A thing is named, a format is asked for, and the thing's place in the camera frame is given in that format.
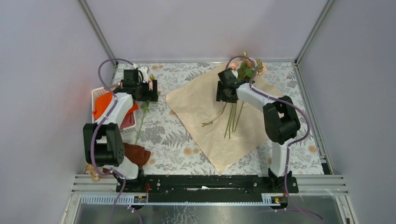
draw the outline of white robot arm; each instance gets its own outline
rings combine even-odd
[[[136,179],[139,167],[125,157],[124,145],[120,135],[120,125],[127,112],[132,108],[134,100],[158,101],[157,81],[153,80],[153,88],[149,88],[148,68],[141,67],[132,70],[124,70],[122,85],[117,87],[113,98],[105,112],[97,120],[101,126],[96,133],[94,150],[95,161],[98,166],[116,170],[125,179]],[[86,124],[83,128],[85,160],[92,163],[91,139],[98,124]]]
[[[297,131],[300,129],[300,122],[294,108],[279,103],[270,98],[266,98],[257,92],[254,92],[249,83],[238,81],[230,69],[226,69],[219,73],[220,81],[217,86],[217,101],[225,101],[236,103],[236,100],[242,100],[254,106],[264,115],[265,131],[272,143],[272,163],[269,169],[269,175],[275,177],[284,176],[287,145],[296,137]],[[281,100],[293,103],[288,96],[280,98]]]

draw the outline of wrapping paper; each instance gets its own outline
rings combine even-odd
[[[243,105],[236,132],[231,133],[230,139],[228,134],[224,138],[231,104],[227,104],[223,114],[220,115],[225,103],[217,102],[215,99],[219,80],[217,74],[224,70],[225,66],[222,64],[165,96],[169,107],[180,118],[219,173],[268,139],[264,130],[262,112],[247,103]],[[262,79],[257,78],[255,81],[254,86],[258,89],[275,96],[282,96],[277,88]],[[239,102],[237,116],[241,105],[242,102]],[[202,127],[202,123],[213,119],[215,120],[212,125]]]

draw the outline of white wall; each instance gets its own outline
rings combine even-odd
[[[396,2],[336,1],[301,63],[360,223],[394,223]]]
[[[114,54],[134,61],[294,59],[326,0],[88,0]]]
[[[77,1],[59,2],[0,2],[0,223],[58,223],[83,168],[106,55]]]

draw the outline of table surface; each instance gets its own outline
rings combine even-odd
[[[264,79],[284,95],[290,96],[293,103],[305,111],[292,64],[266,63],[266,65],[266,73],[257,78]],[[219,66],[219,63],[141,63],[138,66],[149,68],[149,74],[154,74],[161,92],[158,103],[149,105],[150,111],[146,113],[141,126],[141,136],[137,142],[137,145],[151,151],[151,157],[143,167],[144,173],[148,175],[219,174],[163,98],[168,92]],[[113,84],[123,78],[124,69],[131,68],[129,64],[120,63]],[[138,130],[143,112],[139,109],[135,114],[135,128]],[[301,129],[297,133],[297,138],[301,138],[307,129],[304,118],[299,115],[299,119]],[[122,138],[124,142],[134,144],[136,135],[137,132],[131,132],[123,135]],[[222,174],[265,175],[272,162],[271,155],[272,142],[268,139]],[[312,134],[304,141],[291,147],[289,168],[294,174],[323,174]]]

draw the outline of glass panel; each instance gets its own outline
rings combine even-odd
[[[342,223],[335,199],[331,196],[293,196],[298,206],[320,214],[326,223]],[[107,224],[111,205],[82,204],[79,209],[77,224]],[[166,206],[147,205],[139,210],[144,224],[176,223],[304,223],[315,224],[295,211],[274,212],[264,206]],[[126,206],[118,205],[114,209],[112,223],[139,223],[137,214],[131,213]]]

